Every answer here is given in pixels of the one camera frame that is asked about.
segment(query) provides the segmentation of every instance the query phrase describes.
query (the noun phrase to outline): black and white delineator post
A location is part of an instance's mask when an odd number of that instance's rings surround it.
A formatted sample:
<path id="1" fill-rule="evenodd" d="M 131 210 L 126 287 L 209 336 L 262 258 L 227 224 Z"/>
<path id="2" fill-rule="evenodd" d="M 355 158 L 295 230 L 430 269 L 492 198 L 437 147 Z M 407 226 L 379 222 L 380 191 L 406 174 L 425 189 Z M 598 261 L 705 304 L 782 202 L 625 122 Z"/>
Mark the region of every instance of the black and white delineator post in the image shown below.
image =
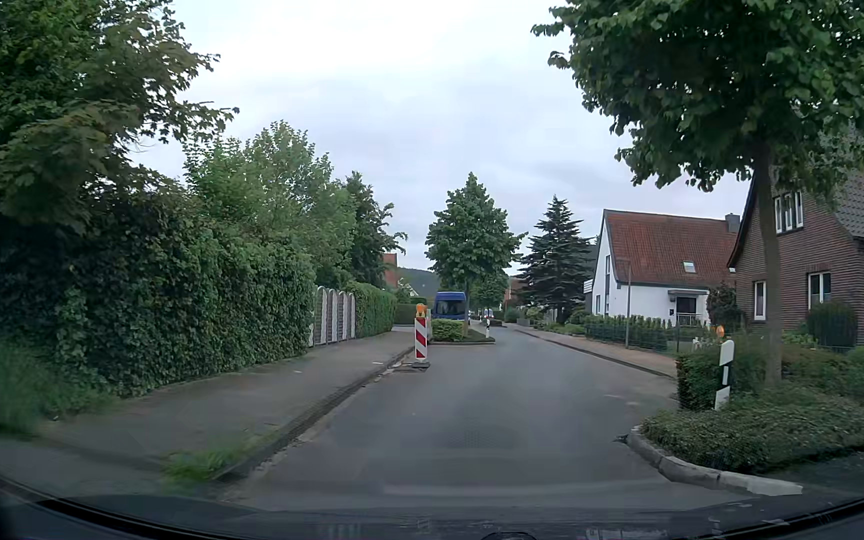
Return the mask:
<path id="1" fill-rule="evenodd" d="M 736 357 L 736 342 L 726 339 L 719 347 L 719 365 L 722 366 L 722 388 L 715 392 L 715 411 L 722 409 L 729 402 L 732 383 L 729 379 L 732 361 Z"/>

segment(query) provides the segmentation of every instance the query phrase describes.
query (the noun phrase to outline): sky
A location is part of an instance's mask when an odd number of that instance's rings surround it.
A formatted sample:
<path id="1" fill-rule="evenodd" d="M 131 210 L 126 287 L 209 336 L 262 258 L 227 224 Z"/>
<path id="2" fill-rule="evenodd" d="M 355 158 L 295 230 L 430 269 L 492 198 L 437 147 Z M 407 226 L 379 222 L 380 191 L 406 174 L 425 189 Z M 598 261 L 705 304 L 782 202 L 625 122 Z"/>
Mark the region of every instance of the sky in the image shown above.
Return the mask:
<path id="1" fill-rule="evenodd" d="M 569 38 L 530 31 L 555 2 L 176 0 L 192 50 L 221 55 L 181 98 L 238 107 L 226 134 L 240 139 L 285 120 L 329 154 L 337 178 L 362 173 L 380 204 L 395 204 L 389 229 L 409 236 L 399 266 L 431 265 L 433 213 L 470 172 L 514 233 L 534 234 L 553 195 L 585 220 L 587 237 L 599 234 L 603 209 L 741 215 L 748 184 L 731 178 L 712 193 L 684 180 L 632 185 L 615 160 L 631 139 L 582 107 L 571 72 L 546 63 Z M 136 158 L 182 176 L 177 144 L 149 144 Z"/>

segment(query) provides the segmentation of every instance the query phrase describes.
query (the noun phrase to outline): brick house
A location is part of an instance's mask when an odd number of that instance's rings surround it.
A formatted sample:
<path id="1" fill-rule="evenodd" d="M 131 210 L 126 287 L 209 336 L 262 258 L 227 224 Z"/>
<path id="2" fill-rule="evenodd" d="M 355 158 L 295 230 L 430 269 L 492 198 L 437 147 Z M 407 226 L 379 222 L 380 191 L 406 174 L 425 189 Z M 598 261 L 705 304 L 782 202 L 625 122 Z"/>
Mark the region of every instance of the brick house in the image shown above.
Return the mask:
<path id="1" fill-rule="evenodd" d="M 806 193 L 773 188 L 784 330 L 795 330 L 812 305 L 842 300 L 855 307 L 864 344 L 864 173 L 853 175 L 830 209 Z M 765 327 L 765 259 L 755 190 L 750 189 L 728 260 L 738 307 L 750 331 Z"/>
<path id="2" fill-rule="evenodd" d="M 399 286 L 399 254 L 395 252 L 383 252 L 382 263 L 385 264 L 385 283 L 391 288 Z"/>

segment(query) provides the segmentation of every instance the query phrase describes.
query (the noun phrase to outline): curb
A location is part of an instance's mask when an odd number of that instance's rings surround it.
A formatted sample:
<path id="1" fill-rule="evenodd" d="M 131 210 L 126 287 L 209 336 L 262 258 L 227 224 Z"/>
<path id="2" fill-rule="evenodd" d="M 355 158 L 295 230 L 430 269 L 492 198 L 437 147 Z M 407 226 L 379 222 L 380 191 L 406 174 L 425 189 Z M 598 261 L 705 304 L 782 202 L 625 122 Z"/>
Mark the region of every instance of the curb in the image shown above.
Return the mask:
<path id="1" fill-rule="evenodd" d="M 316 422 L 326 416 L 330 411 L 338 407 L 343 401 L 349 399 L 361 387 L 365 387 L 369 381 L 375 379 L 387 369 L 391 368 L 396 362 L 404 359 L 415 350 L 414 345 L 410 345 L 408 349 L 401 350 L 388 360 L 376 367 L 368 374 L 360 376 L 354 382 L 339 388 L 323 399 L 320 399 L 312 406 L 302 411 L 298 416 L 282 426 L 282 428 L 269 441 L 255 451 L 249 453 L 240 461 L 233 463 L 224 469 L 216 472 L 210 478 L 210 481 L 229 484 L 246 478 L 249 472 L 258 467 L 260 463 L 268 460 L 289 444 L 292 443 L 298 436 L 302 435 Z"/>
<path id="2" fill-rule="evenodd" d="M 640 430 L 640 425 L 633 427 L 625 439 L 625 444 L 642 460 L 657 469 L 659 474 L 674 483 L 701 485 L 707 489 L 722 489 L 743 495 L 767 497 L 802 495 L 803 486 L 797 483 L 765 476 L 720 471 L 678 459 L 645 440 Z"/>
<path id="3" fill-rule="evenodd" d="M 495 345 L 495 341 L 429 341 L 429 345 L 447 347 L 475 347 L 477 345 Z"/>
<path id="4" fill-rule="evenodd" d="M 540 335 L 535 335 L 533 332 L 528 331 L 528 330 L 518 329 L 518 328 L 513 328 L 513 330 L 515 330 L 515 331 L 518 332 L 519 334 L 524 334 L 525 336 L 529 336 L 529 337 L 532 337 L 532 338 L 535 338 L 535 339 L 541 339 L 542 341 L 547 341 L 547 342 L 549 342 L 549 343 L 552 343 L 552 344 L 558 345 L 559 347 L 564 347 L 564 348 L 566 348 L 566 349 L 571 349 L 571 350 L 573 350 L 573 351 L 578 351 L 579 353 L 585 353 L 586 355 L 589 355 L 589 356 L 591 356 L 591 357 L 595 357 L 596 359 L 602 359 L 603 361 L 609 361 L 609 362 L 614 362 L 614 363 L 616 363 L 616 364 L 621 364 L 621 365 L 624 365 L 624 366 L 626 366 L 626 367 L 630 367 L 630 368 L 632 368 L 632 369 L 637 369 L 637 370 L 639 370 L 639 371 L 644 371 L 645 373 L 651 373 L 652 375 L 658 375 L 659 377 L 665 377 L 666 379 L 671 379 L 672 381 L 675 381 L 675 380 L 676 380 L 675 375 L 673 375 L 673 374 L 667 374 L 666 372 L 664 372 L 664 371 L 659 371 L 658 369 L 652 369 L 652 368 L 650 368 L 650 367 L 641 366 L 641 365 L 639 365 L 639 364 L 635 364 L 635 363 L 632 363 L 632 362 L 628 362 L 628 361 L 625 361 L 625 360 L 621 360 L 621 359 L 619 359 L 619 358 L 615 358 L 615 357 L 613 357 L 613 356 L 606 356 L 606 355 L 604 355 L 604 354 L 600 354 L 600 353 L 598 353 L 598 352 L 592 352 L 591 350 L 586 350 L 586 349 L 583 349 L 583 348 L 581 348 L 581 347 L 576 347 L 576 346 L 574 346 L 574 345 L 570 345 L 570 344 L 568 344 L 568 343 L 562 343 L 562 342 L 556 341 L 556 340 L 554 340 L 554 339 L 546 339 L 546 338 L 544 338 L 544 337 L 542 337 L 542 336 L 540 336 Z"/>

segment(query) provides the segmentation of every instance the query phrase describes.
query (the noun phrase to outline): asphalt road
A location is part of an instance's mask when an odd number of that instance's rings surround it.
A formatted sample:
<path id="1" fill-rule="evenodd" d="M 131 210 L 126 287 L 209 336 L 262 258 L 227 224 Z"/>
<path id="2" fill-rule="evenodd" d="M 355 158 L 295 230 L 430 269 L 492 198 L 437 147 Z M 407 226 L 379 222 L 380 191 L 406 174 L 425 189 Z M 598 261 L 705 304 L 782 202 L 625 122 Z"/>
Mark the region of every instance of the asphalt road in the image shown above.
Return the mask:
<path id="1" fill-rule="evenodd" d="M 670 482 L 617 436 L 674 382 L 495 328 L 364 387 L 226 494 L 263 510 L 542 506 L 686 510 L 740 500 Z"/>

